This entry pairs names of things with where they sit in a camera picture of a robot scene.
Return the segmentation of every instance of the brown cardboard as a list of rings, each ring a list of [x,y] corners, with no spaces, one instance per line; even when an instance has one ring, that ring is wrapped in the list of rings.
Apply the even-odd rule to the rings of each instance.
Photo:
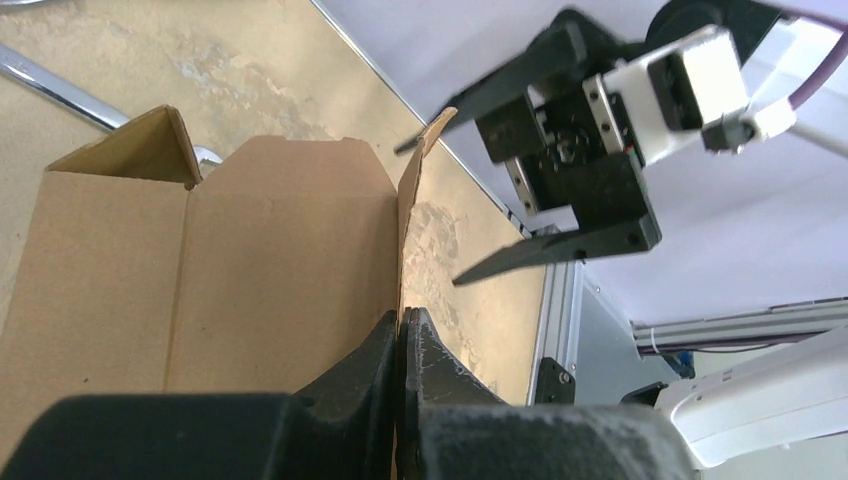
[[[400,193],[352,139],[256,137],[201,182],[170,107],[51,165],[0,337],[0,463],[64,396],[295,391],[343,358],[398,306],[439,128]]]

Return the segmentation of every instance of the open cardboard box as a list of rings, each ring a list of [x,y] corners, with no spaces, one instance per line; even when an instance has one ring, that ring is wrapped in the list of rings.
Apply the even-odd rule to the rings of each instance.
[[[420,246],[406,245],[410,212],[422,158],[450,115],[423,137],[397,190],[353,139],[255,137],[201,182],[171,107],[50,165],[0,338],[0,465],[68,395],[294,392],[404,301],[434,317],[452,309],[444,294],[418,303],[429,290],[401,268],[420,261],[403,254]],[[541,278],[515,277],[533,285],[513,302],[516,288],[503,280],[469,298],[484,312],[537,319]],[[504,343],[510,326],[493,328],[502,331],[491,341]],[[529,381],[523,357],[503,361],[522,365]]]

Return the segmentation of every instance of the silver metal handle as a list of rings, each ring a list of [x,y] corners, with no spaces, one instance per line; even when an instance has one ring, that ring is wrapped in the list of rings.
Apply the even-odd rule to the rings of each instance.
[[[3,44],[0,44],[0,74],[44,95],[107,132],[130,120],[110,105]],[[216,165],[222,162],[221,157],[205,147],[195,146],[194,154],[198,162]]]

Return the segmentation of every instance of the white cable connector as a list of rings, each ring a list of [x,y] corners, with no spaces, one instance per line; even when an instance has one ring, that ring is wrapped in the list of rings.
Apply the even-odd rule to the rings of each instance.
[[[752,142],[764,142],[789,130],[798,119],[788,97],[756,112],[743,115],[743,121],[754,129]]]

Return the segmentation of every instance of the wire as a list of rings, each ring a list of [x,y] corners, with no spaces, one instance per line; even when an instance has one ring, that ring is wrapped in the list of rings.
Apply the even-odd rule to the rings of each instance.
[[[848,23],[813,12],[798,10],[790,7],[778,7],[787,15],[811,20],[842,32],[839,40],[824,57],[818,67],[801,85],[789,95],[789,104],[794,110],[806,103],[818,91],[831,75],[848,58]]]
[[[766,348],[769,348],[769,347],[773,347],[773,346],[775,346],[775,345],[776,345],[776,344],[774,344],[774,343],[769,343],[769,344],[766,344],[766,345],[758,345],[758,346],[756,346],[756,347],[737,348],[737,349],[735,349],[735,350],[704,350],[704,349],[695,349],[695,350],[692,350],[692,351],[693,351],[693,352],[698,352],[698,353],[745,353],[745,352],[755,352],[755,351],[757,351],[757,350],[763,350],[763,349],[766,349]]]

